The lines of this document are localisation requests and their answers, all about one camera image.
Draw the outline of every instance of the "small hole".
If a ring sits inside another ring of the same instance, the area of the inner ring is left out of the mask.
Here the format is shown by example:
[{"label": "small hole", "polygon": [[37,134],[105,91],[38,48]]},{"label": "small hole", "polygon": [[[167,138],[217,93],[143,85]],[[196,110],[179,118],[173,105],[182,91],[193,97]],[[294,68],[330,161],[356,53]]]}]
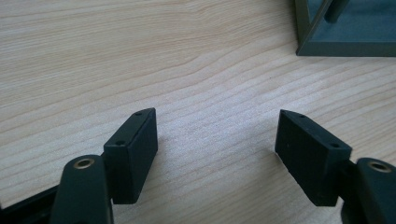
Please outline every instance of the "small hole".
[{"label": "small hole", "polygon": [[382,173],[390,173],[391,172],[390,168],[387,165],[376,162],[376,161],[370,161],[369,165],[372,169],[377,170],[378,172],[382,172]]},{"label": "small hole", "polygon": [[330,143],[330,146],[332,146],[332,147],[340,147],[340,145],[338,145],[336,143]]},{"label": "small hole", "polygon": [[90,167],[94,162],[95,160],[93,159],[82,159],[80,161],[76,161],[74,167],[81,170]]},{"label": "small hole", "polygon": [[123,145],[125,145],[125,142],[124,141],[117,141],[116,145],[117,146],[123,146]]}]

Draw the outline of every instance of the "light wood tabletop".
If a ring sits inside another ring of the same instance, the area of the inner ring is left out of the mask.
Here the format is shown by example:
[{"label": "light wood tabletop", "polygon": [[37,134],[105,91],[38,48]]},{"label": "light wood tabletop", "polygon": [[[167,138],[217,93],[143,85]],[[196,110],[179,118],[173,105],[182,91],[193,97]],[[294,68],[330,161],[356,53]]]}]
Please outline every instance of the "light wood tabletop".
[{"label": "light wood tabletop", "polygon": [[155,107],[158,153],[115,223],[341,223],[275,154],[279,110],[395,165],[396,59],[297,57],[296,29],[292,0],[2,1],[2,206]]}]

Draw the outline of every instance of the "black clamp jaw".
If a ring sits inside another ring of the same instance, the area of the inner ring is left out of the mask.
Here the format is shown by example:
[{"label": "black clamp jaw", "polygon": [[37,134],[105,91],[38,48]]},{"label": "black clamp jaw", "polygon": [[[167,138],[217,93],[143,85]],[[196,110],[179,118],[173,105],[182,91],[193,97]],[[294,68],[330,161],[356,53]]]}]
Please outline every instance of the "black clamp jaw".
[{"label": "black clamp jaw", "polygon": [[1,210],[1,223],[113,223],[112,205],[136,203],[158,150],[154,108],[132,114],[101,156],[66,164],[61,183]]},{"label": "black clamp jaw", "polygon": [[299,56],[396,57],[396,1],[295,0]]},{"label": "black clamp jaw", "polygon": [[276,153],[316,206],[344,200],[343,223],[396,223],[396,168],[349,160],[352,148],[305,115],[281,110]]}]

